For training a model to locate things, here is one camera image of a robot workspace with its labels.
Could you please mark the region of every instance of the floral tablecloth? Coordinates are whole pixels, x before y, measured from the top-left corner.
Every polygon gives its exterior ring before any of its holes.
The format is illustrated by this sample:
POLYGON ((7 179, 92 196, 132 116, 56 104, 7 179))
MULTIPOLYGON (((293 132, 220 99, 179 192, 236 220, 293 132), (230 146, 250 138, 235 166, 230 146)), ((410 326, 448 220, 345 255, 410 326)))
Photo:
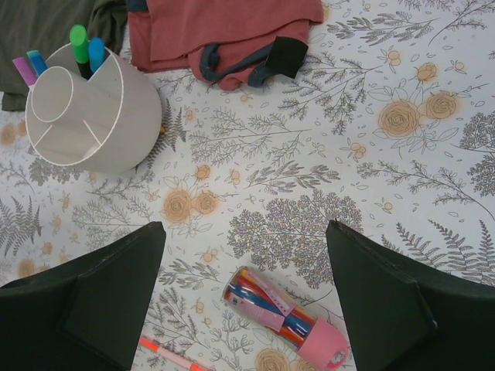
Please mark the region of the floral tablecloth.
MULTIPOLYGON (((144 333, 219 371, 313 369, 224 306, 241 265, 345 332, 331 218, 494 285, 495 0, 323 6, 295 80, 225 92, 188 70, 149 75, 166 133, 123 174, 51 166, 22 114, 1 112, 0 284, 160 220, 166 252, 144 333)), ((145 349, 134 368, 173 369, 145 349)))

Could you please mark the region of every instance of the white pen holder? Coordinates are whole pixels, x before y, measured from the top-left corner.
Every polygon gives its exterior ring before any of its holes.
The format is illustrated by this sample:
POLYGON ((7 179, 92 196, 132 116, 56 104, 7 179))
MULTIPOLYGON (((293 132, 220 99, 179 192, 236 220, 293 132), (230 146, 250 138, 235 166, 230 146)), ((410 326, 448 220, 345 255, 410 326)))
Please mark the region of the white pen holder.
POLYGON ((70 44, 47 60, 31 87, 26 127, 36 152, 48 162, 94 172, 123 172, 151 151, 162 105, 152 83, 108 50, 89 79, 80 77, 70 44))

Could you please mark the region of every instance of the pencil case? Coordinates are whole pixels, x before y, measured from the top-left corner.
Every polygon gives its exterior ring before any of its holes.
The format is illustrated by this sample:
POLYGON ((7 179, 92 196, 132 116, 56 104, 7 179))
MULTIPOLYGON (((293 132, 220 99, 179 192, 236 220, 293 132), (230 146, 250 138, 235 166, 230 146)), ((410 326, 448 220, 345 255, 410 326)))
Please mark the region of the pencil case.
POLYGON ((254 268, 239 268, 225 287, 223 298, 238 314, 281 336, 322 371, 339 368, 348 356, 347 341, 339 330, 298 305, 254 268))

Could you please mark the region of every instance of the purple marker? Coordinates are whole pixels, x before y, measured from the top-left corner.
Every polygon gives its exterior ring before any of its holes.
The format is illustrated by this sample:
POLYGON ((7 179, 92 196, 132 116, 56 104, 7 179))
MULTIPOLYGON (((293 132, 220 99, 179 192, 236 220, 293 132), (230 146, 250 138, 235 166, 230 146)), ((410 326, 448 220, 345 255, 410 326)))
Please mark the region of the purple marker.
POLYGON ((32 85, 35 84, 36 82, 36 75, 35 73, 31 70, 31 66, 29 65, 28 61, 26 58, 23 56, 20 56, 19 58, 15 58, 12 60, 12 62, 15 65, 15 68, 19 71, 21 74, 22 79, 26 83, 28 87, 31 87, 32 85))

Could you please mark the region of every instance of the pen holder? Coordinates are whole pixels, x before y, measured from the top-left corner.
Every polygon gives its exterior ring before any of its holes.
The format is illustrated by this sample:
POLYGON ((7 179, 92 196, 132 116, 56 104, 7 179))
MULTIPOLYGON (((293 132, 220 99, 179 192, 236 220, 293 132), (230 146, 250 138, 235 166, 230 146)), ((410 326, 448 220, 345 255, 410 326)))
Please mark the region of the pen holder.
POLYGON ((345 337, 281 292, 250 267, 241 267, 224 290, 224 299, 241 315, 273 331, 320 370, 337 369, 348 355, 345 337))
POLYGON ((94 172, 123 172, 151 151, 162 105, 152 83, 108 50, 96 73, 80 77, 70 44, 46 60, 31 86, 26 127, 48 162, 94 172))

